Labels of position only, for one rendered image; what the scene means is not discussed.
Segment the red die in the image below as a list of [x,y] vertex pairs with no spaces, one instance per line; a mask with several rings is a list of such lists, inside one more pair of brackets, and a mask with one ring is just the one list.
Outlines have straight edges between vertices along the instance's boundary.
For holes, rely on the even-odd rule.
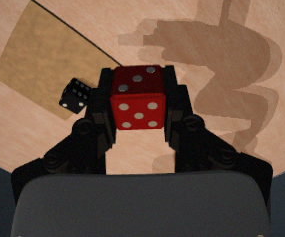
[[162,129],[166,102],[162,67],[117,66],[110,102],[118,130]]

